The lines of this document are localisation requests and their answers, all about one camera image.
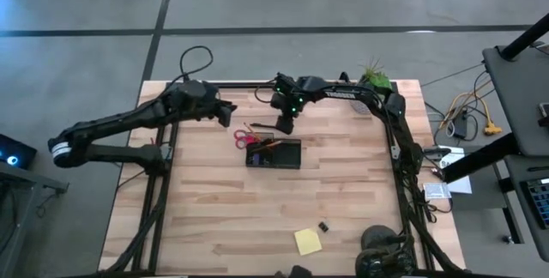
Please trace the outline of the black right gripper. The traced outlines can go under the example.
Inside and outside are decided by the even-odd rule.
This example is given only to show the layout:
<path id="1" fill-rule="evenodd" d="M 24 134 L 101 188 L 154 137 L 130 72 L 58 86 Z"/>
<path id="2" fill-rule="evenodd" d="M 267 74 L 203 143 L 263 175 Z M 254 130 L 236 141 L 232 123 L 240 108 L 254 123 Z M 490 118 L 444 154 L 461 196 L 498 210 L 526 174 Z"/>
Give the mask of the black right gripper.
<path id="1" fill-rule="evenodd" d="M 277 118 L 275 128 L 291 135 L 294 128 L 294 118 L 304 110 L 305 106 L 311 101 L 311 95 L 307 93 L 305 84 L 310 80 L 309 76 L 300 76 L 293 79 L 278 72 L 274 78 L 274 93 L 271 97 L 270 105 L 282 111 L 282 115 Z"/>

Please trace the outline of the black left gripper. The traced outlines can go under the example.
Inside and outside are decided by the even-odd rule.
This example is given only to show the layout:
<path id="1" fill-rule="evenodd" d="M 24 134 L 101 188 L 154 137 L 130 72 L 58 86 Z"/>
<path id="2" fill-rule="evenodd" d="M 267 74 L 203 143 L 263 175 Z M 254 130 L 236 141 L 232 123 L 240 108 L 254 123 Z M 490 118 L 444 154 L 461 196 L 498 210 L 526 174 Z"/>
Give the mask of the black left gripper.
<path id="1" fill-rule="evenodd" d="M 238 108 L 230 101 L 218 99 L 219 89 L 209 82 L 188 81 L 169 90 L 169 111 L 178 121 L 218 118 L 223 127 L 231 125 Z"/>

